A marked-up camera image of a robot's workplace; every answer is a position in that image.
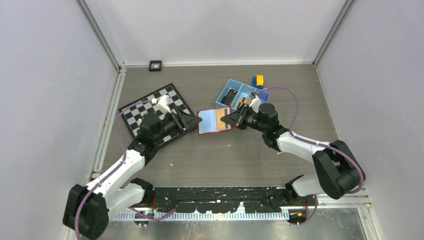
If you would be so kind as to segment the red leather card holder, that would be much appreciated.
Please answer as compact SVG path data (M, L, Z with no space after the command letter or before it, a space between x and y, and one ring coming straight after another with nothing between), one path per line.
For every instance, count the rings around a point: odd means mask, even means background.
M199 111L197 116L202 121L198 124L198 134L202 135L232 130L232 125L221 120L222 117L231 113L232 108L230 106Z

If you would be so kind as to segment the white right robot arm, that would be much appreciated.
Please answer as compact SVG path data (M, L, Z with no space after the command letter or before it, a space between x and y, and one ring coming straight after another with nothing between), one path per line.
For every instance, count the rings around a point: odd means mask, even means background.
M258 111L244 104L221 121L240 130L259 131L269 148L313 164L315 174L300 175L285 184L285 198L291 205L299 205L306 196L318 194L338 200L345 194L357 193L364 185L365 173L345 142L321 142L294 133L280 124L270 103L260 105Z

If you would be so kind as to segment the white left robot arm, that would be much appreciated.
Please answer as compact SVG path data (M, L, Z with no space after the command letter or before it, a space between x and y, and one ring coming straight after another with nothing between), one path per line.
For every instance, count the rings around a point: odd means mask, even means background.
M96 240L123 210L136 204L148 207L155 198L153 185L140 178L124 183L154 158L165 137L195 130L201 121L201 117L179 109L166 113L163 119L155 112L144 115L138 135L123 149L120 159L93 181L70 189L62 223L75 231L78 240Z

